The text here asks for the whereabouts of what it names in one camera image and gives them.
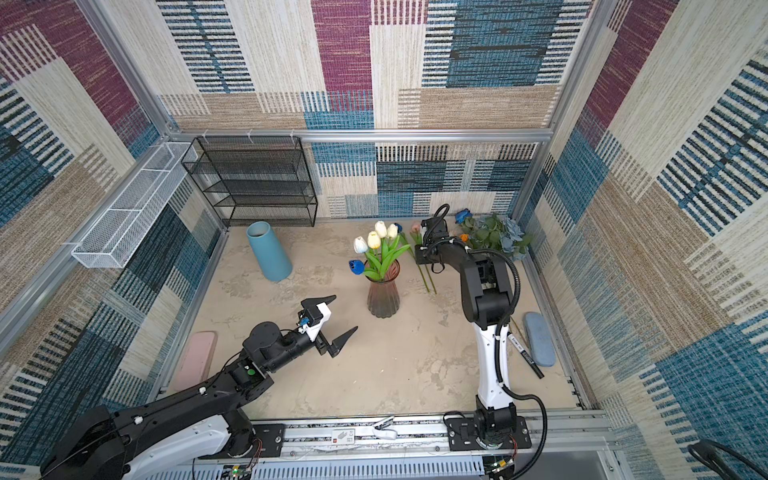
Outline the pink tulip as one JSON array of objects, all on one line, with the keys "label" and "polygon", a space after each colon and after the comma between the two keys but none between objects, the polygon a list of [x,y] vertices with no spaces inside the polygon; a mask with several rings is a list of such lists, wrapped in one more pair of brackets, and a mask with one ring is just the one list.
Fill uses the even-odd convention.
[{"label": "pink tulip", "polygon": [[[410,240],[409,243],[411,244],[411,256],[415,260],[416,259],[416,253],[418,251],[418,246],[422,242],[422,235],[421,235],[421,226],[419,223],[414,223],[409,231]],[[421,269],[421,266],[418,264],[418,262],[415,260],[417,269],[419,271],[419,274],[421,276],[422,282],[424,284],[424,288],[426,289],[427,293],[430,293],[429,289],[429,283],[427,282],[424,272]]]}]

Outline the blue rose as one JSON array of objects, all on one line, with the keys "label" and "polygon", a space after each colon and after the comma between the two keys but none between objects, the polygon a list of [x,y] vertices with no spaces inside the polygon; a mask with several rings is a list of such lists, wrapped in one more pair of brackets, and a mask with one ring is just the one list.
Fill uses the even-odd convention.
[{"label": "blue rose", "polygon": [[455,214],[455,223],[463,224],[467,219],[472,217],[472,213],[468,208],[464,208]]}]

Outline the dusty blue hydrangea bunch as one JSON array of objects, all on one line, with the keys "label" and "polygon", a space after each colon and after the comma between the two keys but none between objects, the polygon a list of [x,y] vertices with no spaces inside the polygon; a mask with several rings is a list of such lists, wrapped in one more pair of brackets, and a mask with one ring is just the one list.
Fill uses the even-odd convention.
[{"label": "dusty blue hydrangea bunch", "polygon": [[499,251],[515,261],[528,254],[532,242],[532,236],[505,215],[471,217],[461,224],[461,230],[469,236],[466,243],[471,248]]}]

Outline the yellow tulip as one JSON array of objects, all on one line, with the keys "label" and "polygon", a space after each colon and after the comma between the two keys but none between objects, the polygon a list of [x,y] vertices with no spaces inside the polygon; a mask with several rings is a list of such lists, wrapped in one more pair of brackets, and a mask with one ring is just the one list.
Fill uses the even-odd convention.
[{"label": "yellow tulip", "polygon": [[376,272],[376,280],[383,281],[386,276],[384,268],[383,250],[384,244],[382,238],[376,231],[371,231],[367,237],[368,251],[366,257],[370,268]]}]

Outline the pink ribbed glass vase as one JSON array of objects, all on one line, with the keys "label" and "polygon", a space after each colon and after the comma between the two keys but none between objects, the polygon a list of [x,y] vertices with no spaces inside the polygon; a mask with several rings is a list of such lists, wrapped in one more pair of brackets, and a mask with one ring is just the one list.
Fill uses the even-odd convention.
[{"label": "pink ribbed glass vase", "polygon": [[400,274],[400,264],[395,260],[390,266],[385,279],[374,281],[369,279],[367,306],[372,315],[377,318],[392,317],[400,308],[400,295],[396,279]]}]

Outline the teal cylindrical vase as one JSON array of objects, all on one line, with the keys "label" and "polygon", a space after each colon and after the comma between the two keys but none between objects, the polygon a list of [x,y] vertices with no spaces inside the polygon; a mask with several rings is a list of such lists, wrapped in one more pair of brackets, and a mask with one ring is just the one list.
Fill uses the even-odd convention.
[{"label": "teal cylindrical vase", "polygon": [[246,235],[266,279],[278,283],[292,273],[291,260],[268,222],[252,223],[247,228]]}]

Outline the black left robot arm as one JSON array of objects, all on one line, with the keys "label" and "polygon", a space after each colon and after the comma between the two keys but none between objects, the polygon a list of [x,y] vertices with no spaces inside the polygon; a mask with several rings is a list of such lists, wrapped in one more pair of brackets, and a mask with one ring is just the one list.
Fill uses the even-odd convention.
[{"label": "black left robot arm", "polygon": [[273,385],[272,373],[311,349],[335,357],[353,335],[324,336],[334,299],[302,300],[291,330],[257,324],[242,350],[196,385],[137,407],[86,411],[43,461],[41,478],[141,479],[201,456],[249,454],[256,434],[243,408]]}]

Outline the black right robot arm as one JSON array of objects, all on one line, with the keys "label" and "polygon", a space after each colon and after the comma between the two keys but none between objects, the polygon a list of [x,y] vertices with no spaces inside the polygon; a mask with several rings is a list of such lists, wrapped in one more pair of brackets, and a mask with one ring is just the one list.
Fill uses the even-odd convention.
[{"label": "black right robot arm", "polygon": [[450,266],[460,279],[461,305],[473,325],[480,367],[474,423],[484,447],[496,447],[517,430],[517,401],[541,400],[509,386],[509,324],[520,299],[520,276],[512,260],[493,249],[474,249],[449,233],[442,205],[421,221],[420,265]]}]

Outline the pink glasses case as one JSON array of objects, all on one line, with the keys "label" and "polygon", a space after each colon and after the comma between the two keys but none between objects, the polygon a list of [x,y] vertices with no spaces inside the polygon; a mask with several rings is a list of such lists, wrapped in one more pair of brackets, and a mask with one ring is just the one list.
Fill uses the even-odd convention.
[{"label": "pink glasses case", "polygon": [[181,391],[197,385],[209,377],[218,335],[214,331],[193,333],[173,375],[170,389]]}]

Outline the blue glasses case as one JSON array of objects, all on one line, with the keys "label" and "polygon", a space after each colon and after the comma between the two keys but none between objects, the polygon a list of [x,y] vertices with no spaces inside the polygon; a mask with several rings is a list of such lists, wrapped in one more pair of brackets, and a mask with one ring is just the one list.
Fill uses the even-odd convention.
[{"label": "blue glasses case", "polygon": [[524,327],[533,361],[540,367],[554,366],[557,355],[550,329],[543,315],[538,312],[527,312],[524,316]]}]

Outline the black white marker pen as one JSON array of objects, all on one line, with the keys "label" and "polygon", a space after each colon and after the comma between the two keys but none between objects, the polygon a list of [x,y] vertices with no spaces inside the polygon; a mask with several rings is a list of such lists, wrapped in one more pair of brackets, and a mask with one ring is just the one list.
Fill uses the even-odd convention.
[{"label": "black white marker pen", "polygon": [[511,342],[511,344],[517,349],[517,351],[520,353],[520,355],[525,360],[526,364],[530,367],[530,369],[534,372],[534,374],[539,378],[543,379],[545,377],[544,373],[541,371],[539,366],[534,361],[533,357],[530,355],[530,353],[525,349],[523,344],[517,339],[517,337],[513,333],[507,334],[508,340]]}]

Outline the aluminium mounting rail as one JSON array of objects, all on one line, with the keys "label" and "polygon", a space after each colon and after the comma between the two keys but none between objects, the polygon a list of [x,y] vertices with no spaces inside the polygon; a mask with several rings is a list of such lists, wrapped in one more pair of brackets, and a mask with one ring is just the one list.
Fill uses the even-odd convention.
[{"label": "aluminium mounting rail", "polygon": [[319,461],[344,458],[512,457],[519,465],[528,461],[542,445],[544,456],[556,453],[596,452],[606,455],[618,450],[618,441],[604,412],[555,409],[546,416],[525,410],[522,415],[530,430],[532,447],[513,450],[451,451],[442,418],[435,415],[391,415],[346,418],[310,418],[256,421],[253,424],[286,424],[282,453],[277,458],[230,458],[223,450],[231,433],[223,420],[204,420],[130,461],[131,472],[162,471],[191,463],[195,459],[234,462],[250,460]]}]

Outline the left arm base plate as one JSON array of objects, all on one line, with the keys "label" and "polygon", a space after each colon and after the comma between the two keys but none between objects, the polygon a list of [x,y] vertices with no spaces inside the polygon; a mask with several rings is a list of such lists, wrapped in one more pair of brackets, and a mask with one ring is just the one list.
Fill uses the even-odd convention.
[{"label": "left arm base plate", "polygon": [[286,424],[253,424],[230,436],[223,453],[230,458],[277,458],[282,453]]}]

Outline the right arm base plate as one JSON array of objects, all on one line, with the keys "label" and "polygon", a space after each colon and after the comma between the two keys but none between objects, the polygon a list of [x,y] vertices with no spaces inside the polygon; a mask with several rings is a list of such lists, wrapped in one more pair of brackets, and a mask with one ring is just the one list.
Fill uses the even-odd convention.
[{"label": "right arm base plate", "polygon": [[444,415],[451,451],[530,449],[532,440],[526,419],[516,418],[514,427],[486,426],[463,414]]}]

